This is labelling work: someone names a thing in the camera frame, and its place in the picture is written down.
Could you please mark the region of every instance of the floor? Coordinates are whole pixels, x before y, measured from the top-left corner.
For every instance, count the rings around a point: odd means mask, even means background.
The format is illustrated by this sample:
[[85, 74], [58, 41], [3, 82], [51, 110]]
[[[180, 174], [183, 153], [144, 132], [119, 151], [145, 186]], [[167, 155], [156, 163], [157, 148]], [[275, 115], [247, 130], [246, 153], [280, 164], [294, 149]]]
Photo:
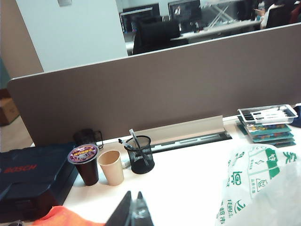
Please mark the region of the floor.
[[0, 127], [0, 152], [30, 147], [32, 139], [18, 116], [11, 124]]

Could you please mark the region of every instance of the bosch logo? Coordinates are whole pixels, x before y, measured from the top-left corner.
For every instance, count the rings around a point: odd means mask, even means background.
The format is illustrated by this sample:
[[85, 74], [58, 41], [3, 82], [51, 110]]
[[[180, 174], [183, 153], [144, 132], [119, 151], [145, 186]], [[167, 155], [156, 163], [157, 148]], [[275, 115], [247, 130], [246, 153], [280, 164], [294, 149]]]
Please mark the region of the bosch logo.
[[27, 166], [8, 167], [3, 171], [3, 173], [17, 173], [17, 172], [22, 172], [22, 171], [29, 171], [29, 170], [34, 170], [36, 167], [37, 167], [37, 164], [27, 165]]

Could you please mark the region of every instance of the purple cup lid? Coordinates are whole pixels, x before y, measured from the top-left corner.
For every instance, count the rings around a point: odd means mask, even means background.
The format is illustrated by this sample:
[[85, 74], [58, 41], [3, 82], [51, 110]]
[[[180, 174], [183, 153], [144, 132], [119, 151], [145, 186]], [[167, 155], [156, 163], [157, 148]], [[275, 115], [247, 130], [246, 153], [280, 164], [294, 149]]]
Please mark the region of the purple cup lid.
[[86, 163], [96, 157], [98, 147], [92, 144], [81, 145], [68, 154], [68, 161], [72, 164]]

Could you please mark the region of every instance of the gray partition panel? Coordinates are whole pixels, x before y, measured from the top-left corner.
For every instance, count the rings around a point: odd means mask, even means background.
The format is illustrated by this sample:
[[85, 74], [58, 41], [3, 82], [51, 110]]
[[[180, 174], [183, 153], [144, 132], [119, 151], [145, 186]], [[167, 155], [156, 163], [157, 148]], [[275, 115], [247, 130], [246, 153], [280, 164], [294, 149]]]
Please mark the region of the gray partition panel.
[[72, 140], [82, 128], [103, 138], [128, 130], [295, 104], [301, 25], [12, 80], [8, 89], [36, 145]]

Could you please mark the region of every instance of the stacked trays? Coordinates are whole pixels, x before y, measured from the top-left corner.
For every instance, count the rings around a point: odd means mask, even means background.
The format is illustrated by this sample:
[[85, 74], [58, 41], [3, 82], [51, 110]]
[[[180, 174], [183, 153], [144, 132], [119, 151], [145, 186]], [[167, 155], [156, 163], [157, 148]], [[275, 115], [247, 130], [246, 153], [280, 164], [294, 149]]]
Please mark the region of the stacked trays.
[[254, 143], [276, 147], [295, 145], [291, 129], [287, 124], [298, 117], [289, 105], [274, 105], [238, 109], [241, 125]]

